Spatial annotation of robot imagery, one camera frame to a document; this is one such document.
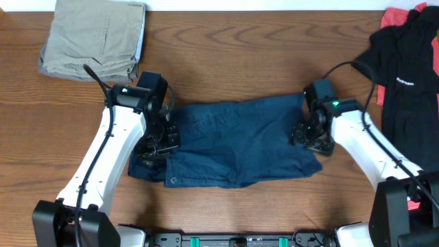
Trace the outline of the navy blue shorts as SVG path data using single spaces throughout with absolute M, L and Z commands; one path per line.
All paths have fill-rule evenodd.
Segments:
M 173 110 L 180 147 L 157 165 L 132 156 L 128 175 L 171 188 L 223 189 L 313 176 L 322 165 L 289 142 L 303 102 L 301 94 L 292 94 Z

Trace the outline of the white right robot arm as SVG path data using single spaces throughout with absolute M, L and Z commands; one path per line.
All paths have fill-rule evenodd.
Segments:
M 337 227 L 325 246 L 438 245 L 438 173 L 405 158 L 357 100 L 313 100 L 291 142 L 325 156 L 341 145 L 375 190 L 369 221 Z

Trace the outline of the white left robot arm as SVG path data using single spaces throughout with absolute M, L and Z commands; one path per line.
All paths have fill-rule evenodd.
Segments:
M 164 97 L 174 90 L 154 86 L 104 88 L 105 108 L 93 142 L 55 201 L 41 200 L 32 214 L 38 246 L 151 246 L 147 230 L 114 226 L 109 219 L 122 171 L 132 156 L 155 164 L 179 146 Z

